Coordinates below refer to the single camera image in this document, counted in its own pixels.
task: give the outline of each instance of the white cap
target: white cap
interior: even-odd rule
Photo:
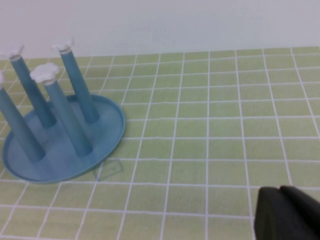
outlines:
[[[37,66],[31,73],[30,77],[36,83],[52,84],[56,81],[56,75],[60,68],[52,62]]]
[[[54,44],[51,45],[51,49],[58,50],[59,52],[70,52],[71,46],[75,44],[74,38],[65,38],[56,40]]]
[[[18,44],[15,46],[12,46],[4,51],[0,52],[0,55],[6,58],[13,58],[13,57],[20,57],[23,50],[25,49],[25,46],[22,44]]]

